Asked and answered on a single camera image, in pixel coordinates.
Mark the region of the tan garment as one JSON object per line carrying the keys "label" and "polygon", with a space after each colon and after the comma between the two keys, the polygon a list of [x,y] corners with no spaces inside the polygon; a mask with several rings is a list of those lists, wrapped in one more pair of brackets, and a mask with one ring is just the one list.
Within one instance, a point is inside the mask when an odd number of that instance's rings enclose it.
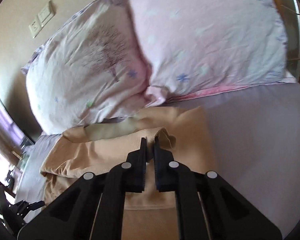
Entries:
{"label": "tan garment", "polygon": [[[141,139],[171,151],[176,161],[206,173],[216,169],[202,107],[151,107],[115,124],[79,126],[63,132],[44,160],[44,202],[50,204],[85,172],[103,174],[139,149]],[[123,239],[178,239],[177,211],[172,192],[155,187],[154,164],[146,167],[145,190],[126,194]]]}

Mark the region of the lavender bed sheet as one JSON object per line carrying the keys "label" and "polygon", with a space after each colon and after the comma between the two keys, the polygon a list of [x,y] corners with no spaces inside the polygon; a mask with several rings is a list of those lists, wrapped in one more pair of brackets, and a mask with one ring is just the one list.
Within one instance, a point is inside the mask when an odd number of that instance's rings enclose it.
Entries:
{"label": "lavender bed sheet", "polygon": [[[168,107],[205,112],[217,172],[285,238],[300,221],[300,84],[256,86]],[[17,200],[44,201],[40,168],[61,135],[42,135]]]}

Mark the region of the dark flat screen monitor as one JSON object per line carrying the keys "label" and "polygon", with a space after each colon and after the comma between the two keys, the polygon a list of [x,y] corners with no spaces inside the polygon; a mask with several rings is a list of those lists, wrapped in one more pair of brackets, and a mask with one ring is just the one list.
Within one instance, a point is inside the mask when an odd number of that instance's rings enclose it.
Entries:
{"label": "dark flat screen monitor", "polygon": [[25,146],[34,145],[34,141],[20,129],[20,127],[11,118],[8,111],[0,100],[0,131],[9,139],[14,146],[23,148]]}

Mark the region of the pink pillow with tree print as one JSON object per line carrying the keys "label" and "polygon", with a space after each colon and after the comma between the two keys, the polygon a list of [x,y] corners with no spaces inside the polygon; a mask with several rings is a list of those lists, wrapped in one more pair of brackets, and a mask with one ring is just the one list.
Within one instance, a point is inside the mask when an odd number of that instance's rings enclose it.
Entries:
{"label": "pink pillow with tree print", "polygon": [[148,68],[125,0],[95,0],[34,51],[22,69],[46,134],[133,115],[146,106]]}

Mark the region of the pink pillow with flower print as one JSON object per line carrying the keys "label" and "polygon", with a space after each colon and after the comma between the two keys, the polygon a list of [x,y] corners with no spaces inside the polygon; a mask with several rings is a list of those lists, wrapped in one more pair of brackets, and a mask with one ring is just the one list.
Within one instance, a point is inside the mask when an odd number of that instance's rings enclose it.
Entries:
{"label": "pink pillow with flower print", "polygon": [[296,81],[273,0],[125,1],[151,68],[151,106]]}

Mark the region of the white wall switch plate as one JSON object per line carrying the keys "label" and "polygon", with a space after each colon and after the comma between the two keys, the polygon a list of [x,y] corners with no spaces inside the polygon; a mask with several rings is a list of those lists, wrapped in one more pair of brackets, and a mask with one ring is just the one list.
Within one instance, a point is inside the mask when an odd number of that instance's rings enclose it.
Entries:
{"label": "white wall switch plate", "polygon": [[48,1],[43,9],[34,17],[29,24],[29,30],[32,38],[35,38],[46,24],[55,16],[55,10],[52,1]]}

